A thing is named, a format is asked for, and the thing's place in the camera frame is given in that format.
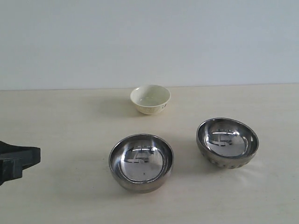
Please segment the cream ceramic bowl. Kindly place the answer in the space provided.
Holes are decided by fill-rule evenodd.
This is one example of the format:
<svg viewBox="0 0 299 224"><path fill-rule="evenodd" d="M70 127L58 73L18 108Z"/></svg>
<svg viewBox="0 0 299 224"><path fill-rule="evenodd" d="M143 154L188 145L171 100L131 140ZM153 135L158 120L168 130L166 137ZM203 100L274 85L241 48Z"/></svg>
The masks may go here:
<svg viewBox="0 0 299 224"><path fill-rule="evenodd" d="M130 94L130 100L136 110L146 115L160 113L170 99L171 92L160 85L142 85L133 89Z"/></svg>

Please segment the smooth steel bowl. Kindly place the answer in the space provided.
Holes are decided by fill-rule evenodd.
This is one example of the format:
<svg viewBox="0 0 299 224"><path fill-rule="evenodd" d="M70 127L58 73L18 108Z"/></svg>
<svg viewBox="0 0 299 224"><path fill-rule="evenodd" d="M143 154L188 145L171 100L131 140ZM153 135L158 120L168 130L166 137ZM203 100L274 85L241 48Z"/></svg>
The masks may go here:
<svg viewBox="0 0 299 224"><path fill-rule="evenodd" d="M121 187L146 194L160 188L169 178L174 153L162 138L139 133L120 140L111 150L108 163Z"/></svg>

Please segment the dimpled steel bowl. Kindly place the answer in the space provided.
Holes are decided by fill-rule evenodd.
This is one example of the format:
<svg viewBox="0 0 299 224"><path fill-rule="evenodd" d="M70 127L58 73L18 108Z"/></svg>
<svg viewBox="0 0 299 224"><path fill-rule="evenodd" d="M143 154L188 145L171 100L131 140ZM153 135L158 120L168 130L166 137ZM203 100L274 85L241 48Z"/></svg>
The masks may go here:
<svg viewBox="0 0 299 224"><path fill-rule="evenodd" d="M230 118L212 118L201 123L196 142L202 156L221 169L243 167L259 148L256 133L248 125Z"/></svg>

